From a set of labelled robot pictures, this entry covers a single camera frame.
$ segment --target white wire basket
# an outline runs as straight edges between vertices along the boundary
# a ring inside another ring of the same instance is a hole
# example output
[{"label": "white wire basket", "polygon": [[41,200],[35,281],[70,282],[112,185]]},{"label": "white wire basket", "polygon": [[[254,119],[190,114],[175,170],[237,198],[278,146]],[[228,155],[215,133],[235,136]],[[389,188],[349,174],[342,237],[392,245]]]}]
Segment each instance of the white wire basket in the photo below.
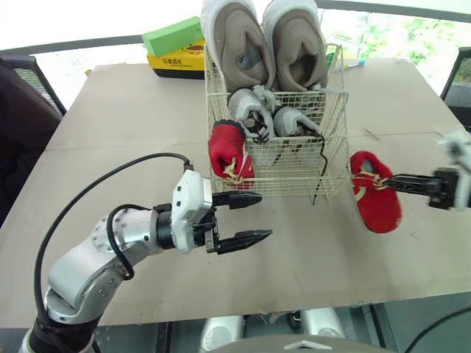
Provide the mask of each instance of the white wire basket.
[{"label": "white wire basket", "polygon": [[[348,185],[350,171],[346,138],[342,47],[327,45],[330,63],[326,88],[309,92],[275,92],[277,106],[293,107],[320,126],[323,138],[274,138],[267,143],[247,139],[254,179],[234,185],[211,172],[215,192],[252,190],[264,196],[335,196]],[[222,78],[205,50],[205,84],[209,133],[216,121],[231,119]]]}]

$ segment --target shoe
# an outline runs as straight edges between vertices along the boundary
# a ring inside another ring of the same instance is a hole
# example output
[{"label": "shoe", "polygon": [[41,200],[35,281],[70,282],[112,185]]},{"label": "shoe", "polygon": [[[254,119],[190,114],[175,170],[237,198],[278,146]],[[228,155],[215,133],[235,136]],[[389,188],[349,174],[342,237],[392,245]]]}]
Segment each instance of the shoe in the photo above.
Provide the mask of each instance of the shoe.
[{"label": "shoe", "polygon": [[314,0],[274,0],[263,14],[263,30],[282,91],[327,86],[327,57]]},{"label": "shoe", "polygon": [[229,97],[227,107],[230,117],[242,125],[247,138],[264,143],[275,137],[272,116],[251,90],[236,91]]},{"label": "shoe", "polygon": [[208,141],[208,153],[214,173],[226,179],[238,189],[253,185],[255,173],[252,158],[247,154],[242,127],[231,120],[220,120],[214,124]]},{"label": "shoe", "polygon": [[313,140],[295,142],[291,149],[300,159],[302,164],[310,167],[322,166],[325,171],[327,158],[323,155],[325,141],[321,135],[321,129],[298,109],[283,107],[279,109],[274,117],[275,133],[280,137],[313,136]]},{"label": "shoe", "polygon": [[388,233],[401,221],[401,209],[396,191],[382,186],[393,177],[391,170],[373,153],[358,151],[350,158],[353,191],[360,215],[366,227],[375,233]]},{"label": "shoe", "polygon": [[321,135],[319,126],[298,109],[283,107],[273,119],[275,133],[279,137]]},{"label": "shoe", "polygon": [[201,25],[227,92],[255,85],[271,88],[275,63],[250,0],[204,0]]}]

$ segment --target floor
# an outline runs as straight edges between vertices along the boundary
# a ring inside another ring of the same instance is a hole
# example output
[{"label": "floor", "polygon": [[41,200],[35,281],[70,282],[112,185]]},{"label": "floor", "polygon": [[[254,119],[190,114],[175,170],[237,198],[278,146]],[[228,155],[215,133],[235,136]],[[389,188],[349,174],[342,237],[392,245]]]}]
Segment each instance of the floor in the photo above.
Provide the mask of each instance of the floor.
[{"label": "floor", "polygon": [[[471,305],[471,293],[385,303],[397,351],[436,320]],[[471,313],[453,318],[426,335],[412,353],[471,352]]]}]

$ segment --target chair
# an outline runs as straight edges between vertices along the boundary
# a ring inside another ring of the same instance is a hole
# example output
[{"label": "chair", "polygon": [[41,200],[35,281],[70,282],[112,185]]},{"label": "chair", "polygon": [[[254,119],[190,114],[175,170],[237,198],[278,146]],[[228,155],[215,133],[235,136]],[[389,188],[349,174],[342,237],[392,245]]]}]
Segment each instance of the chair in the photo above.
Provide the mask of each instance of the chair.
[{"label": "chair", "polygon": [[28,82],[31,87],[39,92],[56,112],[61,116],[65,115],[67,109],[64,108],[39,68],[35,57],[21,54],[0,54],[0,59],[3,59],[24,81]]},{"label": "chair", "polygon": [[471,47],[459,49],[441,97],[464,128],[471,132]]}]

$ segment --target red baby shoe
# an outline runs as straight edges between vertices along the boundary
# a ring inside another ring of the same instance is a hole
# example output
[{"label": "red baby shoe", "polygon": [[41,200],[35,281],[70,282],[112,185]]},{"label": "red baby shoe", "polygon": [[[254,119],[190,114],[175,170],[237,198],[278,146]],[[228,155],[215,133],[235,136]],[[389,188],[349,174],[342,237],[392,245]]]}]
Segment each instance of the red baby shoe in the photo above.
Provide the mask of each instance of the red baby shoe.
[{"label": "red baby shoe", "polygon": [[399,226],[401,209],[397,194],[382,186],[392,172],[373,153],[358,151],[350,158],[353,191],[366,227],[375,233],[391,232]]},{"label": "red baby shoe", "polygon": [[231,120],[214,124],[208,141],[209,158],[214,173],[238,189],[248,189],[255,178],[252,158],[247,154],[242,127]]}]

